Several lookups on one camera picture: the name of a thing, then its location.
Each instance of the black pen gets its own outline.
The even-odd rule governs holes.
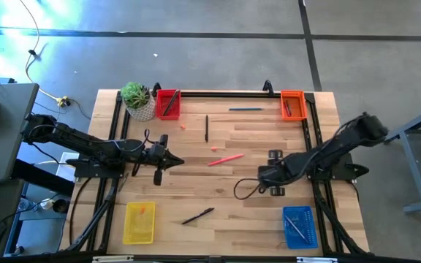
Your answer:
[[[205,142],[209,141],[209,116],[205,116],[205,136],[204,136]]]
[[[168,114],[168,112],[172,109],[173,102],[175,101],[176,96],[178,95],[178,93],[180,93],[180,90],[176,90],[175,93],[173,94],[172,99],[170,100],[170,102],[168,103],[167,108],[164,111],[164,114],[163,114],[164,116],[166,116]]]
[[[187,223],[189,223],[189,222],[193,221],[194,219],[199,218],[199,217],[201,217],[201,216],[205,215],[206,213],[210,213],[210,212],[212,212],[212,210],[213,210],[213,207],[208,208],[208,209],[204,210],[204,212],[202,212],[201,214],[199,214],[199,215],[197,215],[197,216],[194,216],[194,217],[191,217],[190,219],[188,219],[188,220],[184,221],[184,222],[183,222],[183,223],[181,223],[181,224],[187,224]]]

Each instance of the red marker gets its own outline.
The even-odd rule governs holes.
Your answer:
[[[225,158],[222,158],[222,159],[220,159],[218,161],[213,161],[213,162],[209,163],[208,166],[213,166],[213,165],[216,165],[216,164],[221,164],[223,162],[230,161],[230,160],[233,160],[233,159],[236,159],[236,158],[240,158],[240,157],[243,157],[243,156],[245,156],[245,155],[244,154],[237,154],[235,156],[225,157]]]

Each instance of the wooden tabletop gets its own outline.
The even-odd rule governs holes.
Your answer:
[[[88,133],[107,139],[115,107],[117,90],[99,90]],[[322,137],[328,140],[339,127],[334,95],[315,94]],[[261,107],[257,112],[230,112],[230,107]],[[116,138],[119,138],[124,116],[121,106]],[[209,143],[204,140],[205,116],[209,116]],[[312,130],[311,116],[308,124]],[[233,196],[233,186],[241,178],[255,178],[257,167],[267,164],[268,150],[281,149],[284,155],[306,151],[301,122],[281,120],[280,99],[260,98],[182,98],[178,121],[139,122],[130,120],[127,138],[143,140],[144,129],[150,129],[151,140],[168,134],[168,147],[185,164],[164,172],[162,185],[153,184],[153,167],[141,167],[135,178],[129,178],[118,193],[110,233],[109,254],[155,255],[226,255],[226,256],[318,256],[319,248],[290,250],[284,238],[282,207],[310,205],[315,225],[316,211],[311,183],[305,178],[285,186],[285,197],[255,194],[240,201]],[[244,153],[240,159],[208,167],[211,161]],[[61,248],[68,246],[69,224],[77,237],[90,221],[94,209],[98,179],[92,179],[81,193],[74,222],[64,226]],[[77,183],[73,199],[80,183]],[[239,195],[248,193],[252,184],[237,188]],[[357,196],[349,184],[333,181],[335,206],[340,222],[357,244],[368,250]],[[127,202],[156,203],[156,223],[150,245],[123,245],[124,216]],[[185,226],[181,222],[209,207],[215,210]],[[101,239],[104,222],[99,224],[96,247]],[[334,248],[332,229],[327,224],[330,245]]]

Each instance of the white cable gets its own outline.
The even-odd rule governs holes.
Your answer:
[[[42,161],[42,162],[38,163],[37,165],[39,165],[39,164],[56,164],[56,162],[55,161]],[[69,165],[70,167],[73,167],[71,164],[65,164],[65,163],[61,163],[61,162],[59,163],[59,165]]]
[[[28,7],[26,6],[26,4],[25,4],[22,0],[19,0],[19,1],[20,1],[20,2],[21,2],[21,4],[22,4],[22,5],[26,8],[27,12],[28,12],[28,13],[29,13],[29,15],[32,17],[32,20],[34,21],[35,27],[37,28],[37,41],[35,42],[35,46],[34,46],[34,48],[32,48],[32,50],[33,50],[33,51],[35,51],[35,49],[37,48],[38,43],[39,43],[39,41],[40,41],[40,30],[39,30],[39,28],[38,28],[37,21],[35,20],[34,16],[33,16],[33,15],[32,15],[32,13],[30,12],[30,10],[29,10],[29,9],[28,9]],[[31,82],[31,83],[34,83],[34,81],[30,78],[30,75],[29,75],[29,62],[30,62],[30,58],[31,58],[31,57],[32,57],[32,54],[29,54],[29,58],[27,58],[27,62],[26,62],[26,76],[27,76],[27,78],[30,80],[30,82]],[[53,96],[53,95],[49,94],[48,92],[43,91],[41,88],[39,88],[39,91],[40,91],[41,93],[43,93],[44,95],[49,96],[51,99],[56,100],[58,103],[59,103],[59,101],[61,100],[60,98],[56,98],[55,96]]]

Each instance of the yellow bin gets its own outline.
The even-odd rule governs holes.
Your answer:
[[[124,217],[124,245],[151,244],[155,224],[155,202],[129,202]]]

